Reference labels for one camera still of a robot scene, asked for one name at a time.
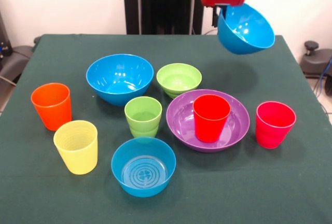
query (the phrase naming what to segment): yellow cup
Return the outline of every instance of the yellow cup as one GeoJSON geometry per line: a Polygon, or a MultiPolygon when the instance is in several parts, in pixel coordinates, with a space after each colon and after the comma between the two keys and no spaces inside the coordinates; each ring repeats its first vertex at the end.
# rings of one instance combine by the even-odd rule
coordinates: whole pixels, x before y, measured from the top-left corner
{"type": "Polygon", "coordinates": [[[84,120],[68,122],[56,131],[53,141],[73,174],[87,174],[97,165],[97,128],[92,123],[84,120]]]}

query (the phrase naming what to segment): white wall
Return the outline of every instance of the white wall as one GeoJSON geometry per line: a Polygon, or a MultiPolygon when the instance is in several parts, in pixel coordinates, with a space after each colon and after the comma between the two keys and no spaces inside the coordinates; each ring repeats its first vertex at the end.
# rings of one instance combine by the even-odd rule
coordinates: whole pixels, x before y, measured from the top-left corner
{"type": "Polygon", "coordinates": [[[12,45],[44,33],[125,34],[123,0],[0,0],[12,45]]]}
{"type": "MultiPolygon", "coordinates": [[[[307,39],[332,47],[332,0],[246,0],[285,37],[298,59],[307,39]]],[[[32,44],[43,33],[125,34],[123,0],[0,0],[12,44],[32,44]]],[[[211,9],[204,14],[203,33],[210,30],[211,9]]]]}
{"type": "MultiPolygon", "coordinates": [[[[299,60],[308,39],[322,48],[332,48],[332,0],[246,0],[270,22],[274,32],[283,35],[299,60]]],[[[212,29],[212,10],[204,12],[202,32],[212,29]]]]}

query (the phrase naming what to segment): cup rim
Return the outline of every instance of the cup rim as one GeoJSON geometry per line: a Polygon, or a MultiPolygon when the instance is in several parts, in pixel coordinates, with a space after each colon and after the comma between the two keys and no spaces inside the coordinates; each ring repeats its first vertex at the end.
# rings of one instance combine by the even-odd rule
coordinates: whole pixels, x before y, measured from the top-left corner
{"type": "Polygon", "coordinates": [[[65,102],[66,100],[68,100],[68,98],[70,97],[70,94],[71,94],[71,91],[70,91],[69,87],[66,86],[65,84],[62,84],[62,83],[59,83],[59,82],[51,82],[51,83],[43,84],[43,85],[39,86],[38,88],[36,88],[35,90],[33,90],[32,94],[30,96],[30,100],[31,100],[32,104],[34,104],[35,106],[42,107],[42,108],[49,108],[49,107],[55,107],[55,106],[61,105],[63,102],[65,102]],[[48,86],[51,86],[51,85],[60,85],[60,86],[65,87],[67,89],[67,91],[68,91],[67,97],[63,101],[61,101],[61,102],[59,102],[57,104],[54,104],[54,105],[50,105],[50,106],[42,106],[42,105],[39,105],[39,104],[35,103],[33,101],[32,97],[36,93],[36,91],[39,90],[39,89],[41,89],[41,88],[43,88],[43,87],[48,87],[48,86]]]}
{"type": "Polygon", "coordinates": [[[205,119],[205,120],[209,120],[209,121],[220,121],[220,120],[226,119],[226,118],[230,115],[230,113],[232,112],[232,107],[231,107],[231,105],[229,104],[229,102],[228,102],[224,97],[221,97],[221,96],[216,95],[216,94],[213,94],[213,93],[208,93],[208,94],[203,94],[203,95],[201,95],[201,96],[198,96],[198,97],[193,101],[192,109],[193,109],[193,111],[194,111],[194,112],[195,112],[200,118],[205,119]],[[207,96],[207,95],[217,96],[217,97],[219,97],[219,98],[222,98],[225,102],[227,102],[227,104],[228,104],[228,106],[229,106],[229,112],[228,112],[228,114],[227,114],[226,116],[220,118],[220,119],[208,119],[208,118],[204,118],[204,117],[202,117],[200,114],[198,114],[197,111],[195,110],[195,107],[194,107],[195,102],[196,102],[197,99],[199,99],[199,98],[201,98],[201,97],[203,97],[203,96],[207,96]]]}
{"type": "Polygon", "coordinates": [[[157,100],[157,99],[155,99],[155,98],[153,98],[153,97],[149,97],[149,96],[140,96],[140,97],[133,98],[133,99],[129,100],[129,101],[126,103],[126,105],[124,106],[124,108],[125,108],[125,109],[124,109],[124,114],[125,114],[125,116],[126,116],[127,118],[129,118],[131,121],[138,122],[138,123],[148,123],[148,122],[154,121],[154,120],[158,119],[158,118],[161,116],[161,114],[162,114],[162,105],[161,105],[161,103],[159,102],[159,100],[157,100]],[[145,121],[139,121],[139,120],[135,120],[135,119],[131,118],[131,117],[127,114],[127,110],[126,110],[126,109],[127,109],[128,104],[129,104],[130,102],[134,101],[134,100],[142,99],[142,98],[146,98],[146,99],[149,99],[149,100],[154,100],[154,101],[156,101],[156,102],[158,103],[158,105],[160,106],[160,113],[159,113],[156,117],[154,117],[153,119],[145,120],[145,121]]]}
{"type": "Polygon", "coordinates": [[[199,71],[198,68],[196,68],[196,67],[194,67],[194,66],[192,66],[192,65],[190,65],[190,64],[187,64],[187,63],[181,63],[181,62],[176,62],[176,63],[170,63],[170,64],[167,64],[167,65],[161,67],[161,68],[158,70],[157,74],[156,74],[156,78],[157,78],[157,82],[158,82],[163,88],[165,88],[165,89],[167,89],[167,90],[170,90],[170,91],[173,91],[173,92],[183,92],[183,91],[190,91],[190,90],[196,88],[196,87],[202,82],[202,73],[199,71]],[[159,80],[159,76],[158,76],[158,75],[160,75],[160,73],[162,73],[161,70],[162,70],[163,68],[168,67],[168,66],[179,65],[179,64],[180,64],[180,65],[189,66],[189,67],[193,68],[193,70],[196,70],[196,71],[199,73],[199,75],[200,75],[200,77],[199,77],[199,82],[196,83],[196,85],[195,85],[194,87],[188,88],[188,89],[186,89],[186,90],[176,90],[176,89],[172,89],[172,88],[170,88],[170,87],[166,87],[166,86],[165,86],[163,83],[161,83],[161,81],[159,80]]]}
{"type": "Polygon", "coordinates": [[[90,147],[94,144],[94,142],[95,142],[95,140],[97,139],[97,137],[98,137],[98,130],[97,130],[97,128],[95,127],[95,125],[94,125],[93,123],[91,123],[91,122],[89,122],[89,121],[86,121],[86,120],[73,120],[73,121],[69,121],[69,122],[63,124],[62,126],[60,126],[60,127],[56,130],[56,132],[55,132],[55,134],[54,134],[54,136],[53,136],[53,142],[54,142],[54,145],[56,146],[57,149],[59,149],[59,150],[61,150],[61,151],[63,151],[63,152],[75,153],[75,152],[83,151],[83,150],[85,150],[85,149],[90,148],[90,147]],[[78,123],[78,122],[84,122],[84,123],[87,123],[87,124],[89,124],[90,126],[92,126],[92,128],[95,130],[95,137],[93,138],[93,141],[92,141],[91,143],[89,143],[87,146],[85,146],[85,147],[83,147],[83,148],[81,148],[81,149],[77,149],[77,150],[66,150],[66,149],[63,149],[62,147],[60,147],[60,146],[57,144],[57,142],[56,142],[56,135],[59,134],[58,132],[59,132],[62,128],[66,127],[66,125],[75,124],[75,123],[78,123]]]}
{"type": "Polygon", "coordinates": [[[258,118],[259,118],[264,124],[267,124],[267,125],[269,125],[269,126],[271,126],[271,127],[273,127],[273,128],[280,128],[280,129],[289,128],[289,127],[293,126],[293,125],[296,123],[296,120],[297,120],[297,117],[296,117],[296,113],[295,113],[295,111],[294,111],[290,106],[286,105],[285,103],[279,102],[279,101],[264,101],[264,102],[260,103],[260,104],[258,105],[258,107],[256,108],[256,116],[257,116],[257,117],[258,117],[258,118]],[[277,125],[272,125],[272,124],[267,123],[267,122],[264,121],[264,120],[260,117],[260,115],[258,114],[258,109],[260,108],[260,106],[262,106],[262,105],[264,105],[264,104],[267,104],[267,103],[278,103],[278,104],[280,104],[280,105],[283,105],[283,106],[287,107],[288,109],[290,109],[290,110],[292,111],[292,113],[293,113],[293,115],[294,115],[294,121],[293,121],[291,124],[286,125],[286,126],[284,126],[284,127],[279,127],[279,126],[277,126],[277,125]]]}

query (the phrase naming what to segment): red cup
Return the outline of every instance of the red cup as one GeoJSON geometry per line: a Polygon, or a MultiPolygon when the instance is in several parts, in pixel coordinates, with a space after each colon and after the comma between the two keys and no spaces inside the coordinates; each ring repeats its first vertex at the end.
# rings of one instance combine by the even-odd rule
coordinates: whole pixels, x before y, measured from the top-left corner
{"type": "Polygon", "coordinates": [[[256,110],[256,139],[264,148],[275,149],[293,128],[295,112],[286,104],[276,101],[261,103],[256,110]]]}
{"type": "Polygon", "coordinates": [[[214,94],[199,96],[193,102],[195,135],[205,143],[216,142],[231,112],[228,101],[214,94]]]}
{"type": "Polygon", "coordinates": [[[51,131],[72,120],[70,91],[64,84],[40,86],[31,94],[31,102],[45,127],[51,131]]]}

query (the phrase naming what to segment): blue bowl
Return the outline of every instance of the blue bowl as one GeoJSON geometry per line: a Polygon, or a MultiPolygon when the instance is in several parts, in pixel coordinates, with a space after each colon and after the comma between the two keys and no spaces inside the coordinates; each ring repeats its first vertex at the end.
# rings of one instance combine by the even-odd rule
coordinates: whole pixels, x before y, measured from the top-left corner
{"type": "Polygon", "coordinates": [[[234,54],[250,54],[273,46],[275,36],[269,22],[247,4],[228,6],[226,20],[218,19],[221,44],[234,54]]]}
{"type": "Polygon", "coordinates": [[[154,69],[136,55],[113,54],[92,63],[86,76],[100,98],[124,106],[145,93],[154,77],[154,69]]]}
{"type": "Polygon", "coordinates": [[[176,167],[173,150],[154,137],[138,137],[114,153],[111,169],[122,189],[135,197],[152,197],[169,183],[176,167]]]}

